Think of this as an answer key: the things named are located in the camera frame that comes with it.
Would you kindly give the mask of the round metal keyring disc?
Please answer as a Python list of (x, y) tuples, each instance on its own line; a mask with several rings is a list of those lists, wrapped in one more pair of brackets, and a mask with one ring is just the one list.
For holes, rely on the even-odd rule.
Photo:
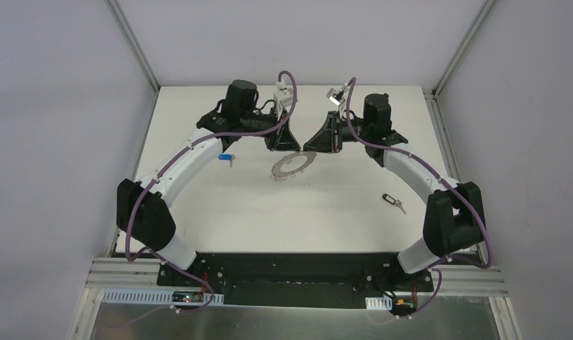
[(279, 159), (271, 168), (274, 181), (285, 181), (301, 174), (317, 157), (316, 152), (293, 152)]

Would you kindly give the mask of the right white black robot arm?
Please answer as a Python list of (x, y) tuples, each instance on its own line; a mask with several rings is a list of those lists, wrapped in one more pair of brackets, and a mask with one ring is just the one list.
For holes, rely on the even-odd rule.
[(344, 91), (327, 97), (338, 108), (327, 113), (323, 126), (303, 149), (335, 154), (345, 142), (360, 142), (371, 159), (402, 179), (426, 205), (422, 236), (398, 253), (387, 272), (393, 288), (406, 290), (416, 281), (417, 272), (484, 241), (480, 189), (473, 182), (460, 183), (440, 175), (413, 152), (408, 139), (392, 127), (386, 93), (367, 95), (360, 118), (348, 109)]

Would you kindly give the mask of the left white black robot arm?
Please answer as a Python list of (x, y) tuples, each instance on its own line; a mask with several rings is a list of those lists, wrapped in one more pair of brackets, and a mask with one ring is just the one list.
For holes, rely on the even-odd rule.
[(196, 285), (202, 268), (197, 251), (176, 232), (170, 207), (179, 193), (211, 161), (242, 137), (271, 140), (287, 125), (297, 102), (296, 84), (278, 80), (268, 114), (260, 113), (257, 86), (234, 80), (215, 108), (196, 123), (191, 136), (162, 165), (137, 181), (125, 179), (117, 188), (116, 225), (125, 240), (135, 239), (165, 262), (184, 286)]

